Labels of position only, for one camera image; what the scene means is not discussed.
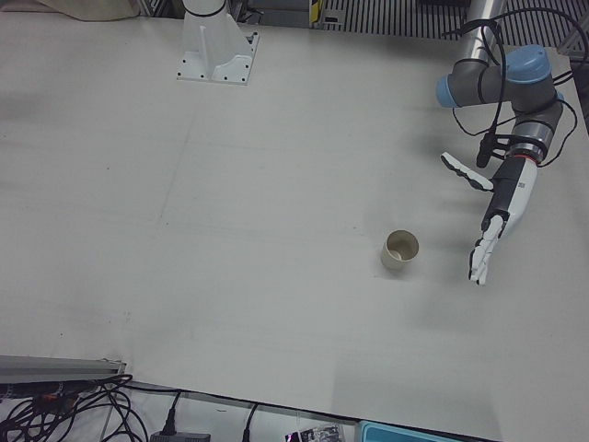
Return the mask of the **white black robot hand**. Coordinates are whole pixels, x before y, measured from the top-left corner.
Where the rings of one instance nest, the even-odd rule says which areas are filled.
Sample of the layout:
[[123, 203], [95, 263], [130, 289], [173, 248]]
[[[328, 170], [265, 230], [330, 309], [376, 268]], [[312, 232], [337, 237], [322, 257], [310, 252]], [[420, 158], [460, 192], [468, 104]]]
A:
[[469, 256], [469, 280], [485, 285], [495, 246], [525, 213], [537, 180], [537, 164], [525, 156], [508, 157], [487, 179], [447, 152], [441, 155], [441, 161], [473, 189], [492, 194], [481, 221], [481, 236]]

